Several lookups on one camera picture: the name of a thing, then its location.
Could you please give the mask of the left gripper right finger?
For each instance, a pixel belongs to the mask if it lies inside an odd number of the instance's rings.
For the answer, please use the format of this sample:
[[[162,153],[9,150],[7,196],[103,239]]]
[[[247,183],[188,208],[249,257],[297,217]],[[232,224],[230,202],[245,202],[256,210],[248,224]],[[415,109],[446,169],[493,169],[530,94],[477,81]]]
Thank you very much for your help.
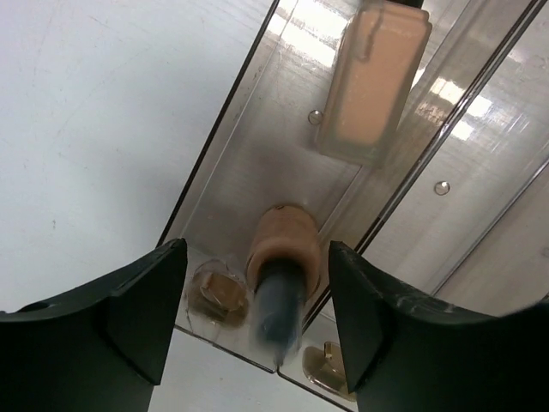
[[[362,411],[545,411],[548,303],[502,317],[434,298],[329,246],[347,387]]]

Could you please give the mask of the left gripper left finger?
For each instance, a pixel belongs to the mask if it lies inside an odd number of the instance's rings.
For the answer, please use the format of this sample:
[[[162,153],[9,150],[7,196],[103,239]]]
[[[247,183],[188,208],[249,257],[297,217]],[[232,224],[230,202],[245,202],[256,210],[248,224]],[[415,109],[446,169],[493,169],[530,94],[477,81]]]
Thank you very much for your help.
[[[172,240],[135,262],[1,315],[3,411],[146,411],[187,269]]]

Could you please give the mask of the beige foundation pump bottle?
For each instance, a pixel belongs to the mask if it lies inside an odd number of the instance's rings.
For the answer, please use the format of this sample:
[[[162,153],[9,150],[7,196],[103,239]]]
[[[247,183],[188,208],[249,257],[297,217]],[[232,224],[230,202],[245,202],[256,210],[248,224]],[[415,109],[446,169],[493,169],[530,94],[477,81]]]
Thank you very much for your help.
[[[421,1],[364,1],[349,22],[316,136],[322,155],[378,161],[395,136],[431,35]]]

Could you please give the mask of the middle clear organizer bin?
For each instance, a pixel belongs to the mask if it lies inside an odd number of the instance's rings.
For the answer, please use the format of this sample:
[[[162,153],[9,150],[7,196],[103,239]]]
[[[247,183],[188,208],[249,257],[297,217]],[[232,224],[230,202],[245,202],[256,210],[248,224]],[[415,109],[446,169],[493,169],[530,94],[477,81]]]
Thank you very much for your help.
[[[533,180],[548,169],[548,4],[483,1],[476,69],[434,141],[355,248],[378,268],[437,296]]]

